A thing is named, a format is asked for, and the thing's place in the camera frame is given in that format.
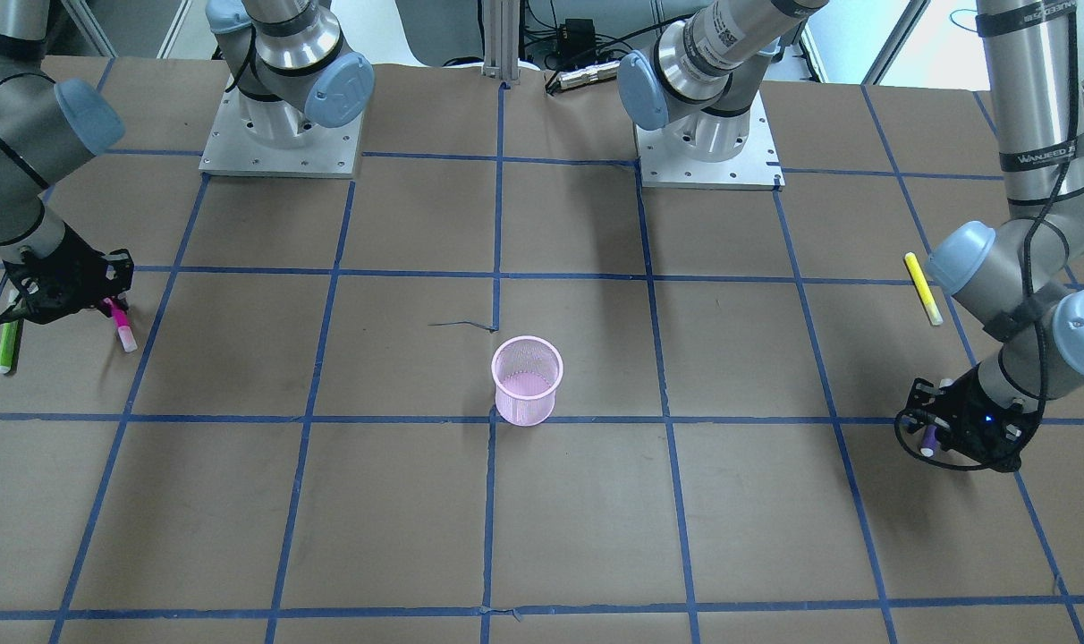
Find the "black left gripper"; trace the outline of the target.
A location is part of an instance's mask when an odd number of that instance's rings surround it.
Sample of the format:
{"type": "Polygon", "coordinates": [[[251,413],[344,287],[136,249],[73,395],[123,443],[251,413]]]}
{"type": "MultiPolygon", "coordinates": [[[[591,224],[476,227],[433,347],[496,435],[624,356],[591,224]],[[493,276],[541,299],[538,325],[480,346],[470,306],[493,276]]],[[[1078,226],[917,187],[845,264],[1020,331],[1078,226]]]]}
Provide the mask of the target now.
{"type": "Polygon", "coordinates": [[[1008,405],[996,403],[979,382],[978,369],[947,385],[918,377],[907,396],[907,433],[921,436],[922,428],[935,425],[938,449],[934,458],[922,458],[918,448],[907,448],[907,453],[946,471],[1019,471],[1021,450],[1031,443],[1044,418],[1042,364],[1033,399],[1033,411],[1025,411],[1023,392],[1008,405]]]}

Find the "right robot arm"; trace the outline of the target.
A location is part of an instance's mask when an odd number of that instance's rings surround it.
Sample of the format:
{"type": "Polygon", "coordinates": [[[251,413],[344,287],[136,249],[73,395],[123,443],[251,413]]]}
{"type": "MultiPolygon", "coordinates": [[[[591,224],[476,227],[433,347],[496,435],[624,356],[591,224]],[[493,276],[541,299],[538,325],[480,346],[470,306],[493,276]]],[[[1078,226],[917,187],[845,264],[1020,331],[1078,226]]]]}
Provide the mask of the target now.
{"type": "MultiPolygon", "coordinates": [[[[50,4],[0,1],[0,259],[18,293],[0,326],[48,325],[83,309],[109,315],[131,289],[130,252],[96,252],[42,199],[48,188],[125,134],[115,110],[81,79],[42,69],[50,4]]],[[[250,102],[288,106],[337,128],[366,110],[375,74],[321,1],[210,1],[207,24],[250,102]]]]}

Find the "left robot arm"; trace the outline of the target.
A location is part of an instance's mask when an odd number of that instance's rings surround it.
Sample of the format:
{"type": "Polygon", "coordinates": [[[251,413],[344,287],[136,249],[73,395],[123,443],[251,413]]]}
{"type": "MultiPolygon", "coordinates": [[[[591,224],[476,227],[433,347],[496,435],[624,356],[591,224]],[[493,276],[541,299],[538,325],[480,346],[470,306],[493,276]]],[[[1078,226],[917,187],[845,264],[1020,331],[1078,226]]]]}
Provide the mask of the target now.
{"type": "MultiPolygon", "coordinates": [[[[617,70],[628,116],[660,131],[705,115],[737,118],[763,73],[753,56],[820,11],[820,1],[714,1],[670,21],[617,70]]],[[[927,258],[939,288],[999,351],[949,383],[914,379],[893,432],[925,433],[965,471],[1020,468],[1050,401],[1084,385],[1084,289],[1057,275],[1084,254],[1084,114],[1075,1],[979,1],[997,160],[1009,217],[970,221],[927,258]]]]}

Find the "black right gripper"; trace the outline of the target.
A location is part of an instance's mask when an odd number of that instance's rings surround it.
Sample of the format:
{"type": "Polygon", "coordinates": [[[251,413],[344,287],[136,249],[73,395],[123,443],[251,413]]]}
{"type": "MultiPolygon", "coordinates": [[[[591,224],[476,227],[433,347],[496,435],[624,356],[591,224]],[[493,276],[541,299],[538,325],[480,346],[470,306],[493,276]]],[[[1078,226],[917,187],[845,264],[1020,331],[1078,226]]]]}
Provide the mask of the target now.
{"type": "Polygon", "coordinates": [[[83,309],[113,314],[115,301],[126,311],[125,294],[131,289],[136,265],[130,252],[104,254],[91,248],[69,227],[59,249],[38,258],[20,250],[20,262],[4,262],[7,278],[20,297],[4,309],[4,322],[27,319],[48,325],[83,309]]]}

